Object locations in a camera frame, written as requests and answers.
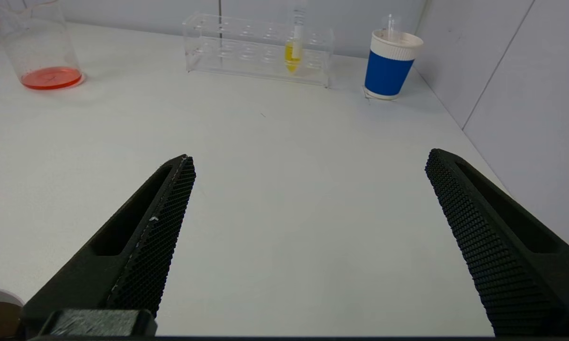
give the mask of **orange liquid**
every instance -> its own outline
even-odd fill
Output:
[[[61,89],[76,84],[82,76],[72,67],[45,67],[25,74],[21,77],[21,84],[35,90]]]

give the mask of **table surface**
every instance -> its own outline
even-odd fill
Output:
[[[424,173],[499,184],[412,70],[397,101],[185,71],[179,36],[69,24],[87,80],[22,87],[0,48],[0,291],[25,302],[166,160],[192,190],[158,334],[492,335]]]

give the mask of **paper cup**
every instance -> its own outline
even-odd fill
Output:
[[[376,99],[395,99],[419,54],[423,40],[409,33],[401,33],[398,43],[391,43],[383,37],[387,37],[386,31],[373,31],[365,92]]]

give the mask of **textured gripper pad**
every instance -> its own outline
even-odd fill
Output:
[[[150,218],[107,308],[148,309],[156,316],[195,178],[192,158],[181,160],[180,172],[159,202],[157,214]]]
[[[457,155],[426,173],[495,335],[569,335],[569,246]]]

